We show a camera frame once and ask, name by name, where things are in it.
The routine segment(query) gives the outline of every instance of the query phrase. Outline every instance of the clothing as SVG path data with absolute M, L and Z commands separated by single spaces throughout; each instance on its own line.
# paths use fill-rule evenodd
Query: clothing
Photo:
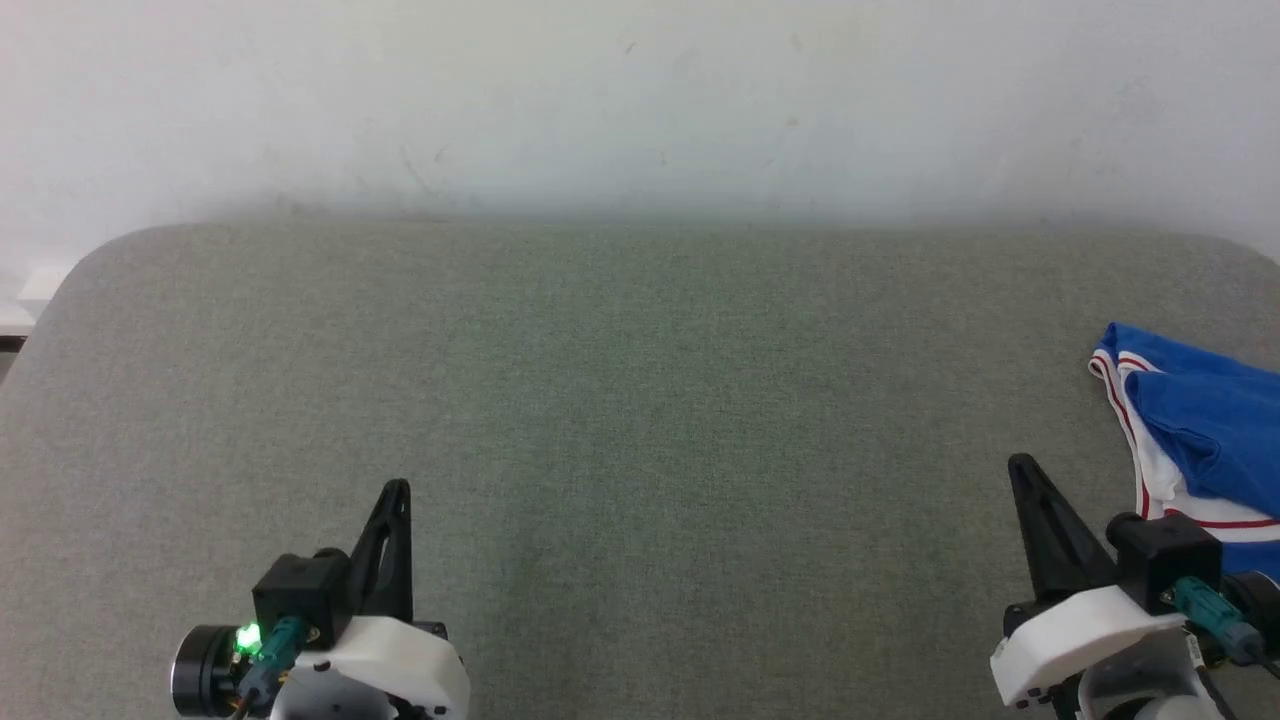
M 1280 374 L 1119 323 L 1089 370 L 1133 450 L 1137 511 L 1194 519 L 1225 573 L 1280 578 Z

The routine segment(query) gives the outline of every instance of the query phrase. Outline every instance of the robotic arm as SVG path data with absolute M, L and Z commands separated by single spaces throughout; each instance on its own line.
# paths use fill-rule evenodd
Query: robotic arm
M 1280 678 L 1280 585 L 1222 577 L 1217 539 L 1183 515 L 1126 512 L 1102 543 L 1029 455 L 1009 460 L 1036 598 L 1005 609 L 991 671 L 1006 706 L 1060 720 L 1234 720 L 1210 669 Z
M 443 623 L 413 621 L 410 492 L 383 488 L 348 557 L 282 555 L 256 621 L 200 625 L 169 678 L 184 717 L 465 720 L 471 683 Z

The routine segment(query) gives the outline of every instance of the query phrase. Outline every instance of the white wall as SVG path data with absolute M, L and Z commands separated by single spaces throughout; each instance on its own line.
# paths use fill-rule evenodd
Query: white wall
M 0 0 L 0 299 L 151 224 L 1115 220 L 1280 255 L 1274 0 Z

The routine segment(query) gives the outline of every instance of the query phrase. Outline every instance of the black bracket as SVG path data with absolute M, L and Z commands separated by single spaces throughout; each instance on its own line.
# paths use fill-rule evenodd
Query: black bracket
M 355 615 L 381 615 L 413 623 L 408 500 L 408 480 L 390 480 L 383 486 L 365 530 L 356 541 L 349 584 Z
M 1006 637 L 1073 594 L 1116 582 L 1116 564 L 1034 457 L 1010 457 L 1009 482 L 1036 600 L 1006 610 Z

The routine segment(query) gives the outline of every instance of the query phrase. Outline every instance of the gray table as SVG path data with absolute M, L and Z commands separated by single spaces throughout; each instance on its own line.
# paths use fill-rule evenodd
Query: gray table
M 0 707 L 170 717 L 187 629 L 407 477 L 475 717 L 1000 716 L 1006 456 L 1101 528 L 1106 323 L 1277 368 L 1277 302 L 1270 260 L 1144 233 L 133 234 L 0 386 Z

